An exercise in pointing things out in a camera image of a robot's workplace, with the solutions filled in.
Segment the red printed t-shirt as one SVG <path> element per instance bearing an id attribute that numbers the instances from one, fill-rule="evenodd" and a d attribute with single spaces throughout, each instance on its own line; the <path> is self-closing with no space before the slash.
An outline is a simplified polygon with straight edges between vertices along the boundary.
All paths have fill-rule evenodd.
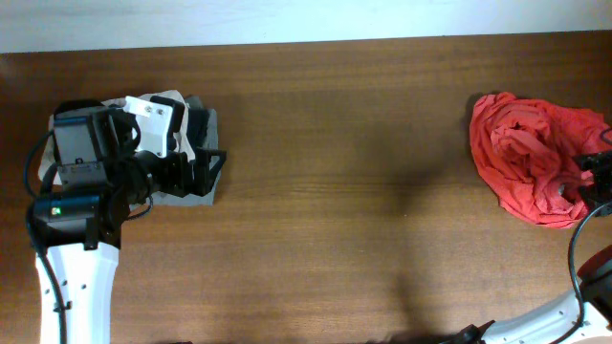
<path id="1" fill-rule="evenodd" d="M 593 182 L 574 158 L 608 150 L 608 128 L 590 109 L 488 94 L 473 105 L 470 151 L 502 208 L 532 225 L 569 228 L 589 213 L 579 188 Z"/>

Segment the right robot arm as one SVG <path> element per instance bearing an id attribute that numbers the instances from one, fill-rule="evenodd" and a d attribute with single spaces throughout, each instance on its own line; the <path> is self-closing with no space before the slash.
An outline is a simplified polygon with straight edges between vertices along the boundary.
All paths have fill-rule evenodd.
<path id="1" fill-rule="evenodd" d="M 595 217 L 611 214 L 611 152 L 581 155 L 575 163 L 593 175 L 593 183 L 579 189 L 589 213 L 574 229 L 567 263 L 572 289 L 518 317 L 469 325 L 444 339 L 446 343 L 540 344 L 576 343 L 611 335 L 611 247 L 605 247 L 581 268 L 576 267 L 578 238 Z"/>

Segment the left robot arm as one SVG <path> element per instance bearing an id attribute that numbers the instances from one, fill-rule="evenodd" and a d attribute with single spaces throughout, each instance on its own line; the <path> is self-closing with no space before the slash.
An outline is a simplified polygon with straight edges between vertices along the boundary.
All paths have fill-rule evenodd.
<path id="1" fill-rule="evenodd" d="M 41 293 L 42 343 L 107 343 L 121 226 L 135 204 L 158 191 L 184 197 L 211 192 L 227 154 L 140 151 L 135 116 L 95 106 L 56 114 L 47 134 L 55 162 L 28 207 Z"/>

